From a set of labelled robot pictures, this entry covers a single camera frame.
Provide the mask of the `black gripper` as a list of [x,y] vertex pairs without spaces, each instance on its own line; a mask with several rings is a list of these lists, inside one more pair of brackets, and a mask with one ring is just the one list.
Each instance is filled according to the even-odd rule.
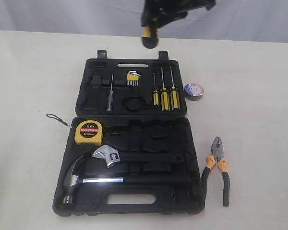
[[186,18],[187,11],[199,8],[206,8],[209,11],[215,5],[215,0],[145,0],[141,14],[141,27],[148,26],[153,19],[156,19],[157,28],[161,28]]

